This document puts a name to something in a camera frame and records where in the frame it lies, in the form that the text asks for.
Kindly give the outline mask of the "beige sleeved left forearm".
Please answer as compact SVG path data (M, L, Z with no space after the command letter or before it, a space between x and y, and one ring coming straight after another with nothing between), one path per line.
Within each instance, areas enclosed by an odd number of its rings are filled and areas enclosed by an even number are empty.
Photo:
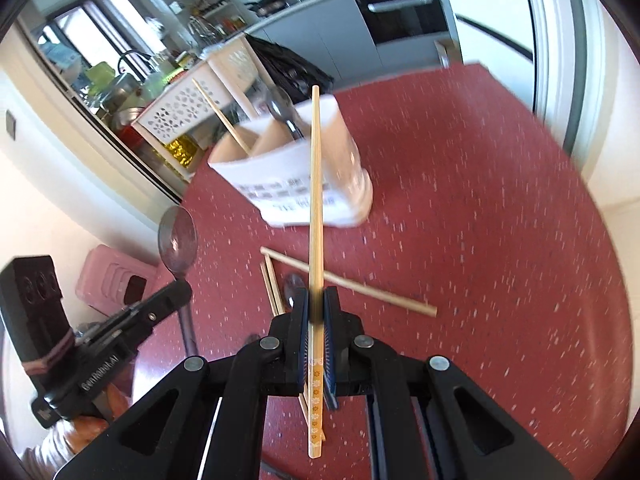
M77 453L72 442L77 431L72 422L60 420L40 445L26 448L21 455L23 468L29 478L51 480Z

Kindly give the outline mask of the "person's left hand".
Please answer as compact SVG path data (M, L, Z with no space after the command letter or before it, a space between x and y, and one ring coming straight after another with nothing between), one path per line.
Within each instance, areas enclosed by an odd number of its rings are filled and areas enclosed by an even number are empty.
M115 385L106 388L106 400L114 419L122 416L130 407L129 399ZM73 454L78 454L108 426L110 423L105 419L79 416L63 422L62 435Z

